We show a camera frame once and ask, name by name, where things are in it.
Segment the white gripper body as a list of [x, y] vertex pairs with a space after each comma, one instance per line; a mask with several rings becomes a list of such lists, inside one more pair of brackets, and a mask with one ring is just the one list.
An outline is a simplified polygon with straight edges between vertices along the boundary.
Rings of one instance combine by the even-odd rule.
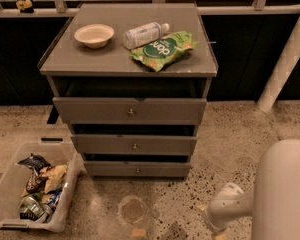
[[203, 217], [207, 228], [214, 234], [224, 232], [229, 223], [223, 219], [220, 206], [208, 204], [203, 212]]

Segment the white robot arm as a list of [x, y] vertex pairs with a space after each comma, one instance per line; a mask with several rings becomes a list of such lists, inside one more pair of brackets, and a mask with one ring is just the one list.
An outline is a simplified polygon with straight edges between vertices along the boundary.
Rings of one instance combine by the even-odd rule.
[[252, 190], [226, 183], [200, 210], [216, 235], [250, 217], [251, 240], [300, 240], [300, 140], [281, 140], [266, 150]]

